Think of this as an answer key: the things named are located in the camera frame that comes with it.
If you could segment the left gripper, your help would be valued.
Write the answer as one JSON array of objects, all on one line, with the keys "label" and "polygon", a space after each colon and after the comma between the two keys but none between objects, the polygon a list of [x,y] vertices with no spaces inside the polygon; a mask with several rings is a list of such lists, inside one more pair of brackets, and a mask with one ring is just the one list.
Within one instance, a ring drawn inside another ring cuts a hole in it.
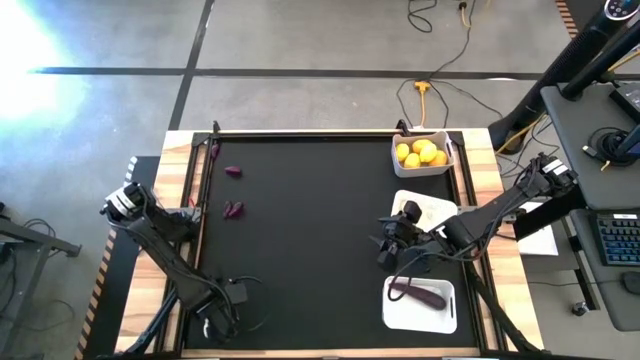
[{"label": "left gripper", "polygon": [[[210,298],[197,306],[197,317],[209,327],[209,339],[215,343],[229,342],[236,336],[237,319],[234,305],[228,299]],[[218,328],[225,328],[224,334]]]}]

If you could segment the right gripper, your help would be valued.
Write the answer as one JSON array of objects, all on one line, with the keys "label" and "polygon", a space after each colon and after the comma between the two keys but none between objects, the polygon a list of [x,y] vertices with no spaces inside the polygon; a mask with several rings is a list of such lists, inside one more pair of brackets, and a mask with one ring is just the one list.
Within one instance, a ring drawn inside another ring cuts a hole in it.
[{"label": "right gripper", "polygon": [[383,250],[377,257],[377,263],[388,273],[397,270],[404,255],[419,257],[443,252],[443,246],[436,237],[412,223],[386,222],[382,225],[382,233],[383,239],[371,235],[368,238]]}]

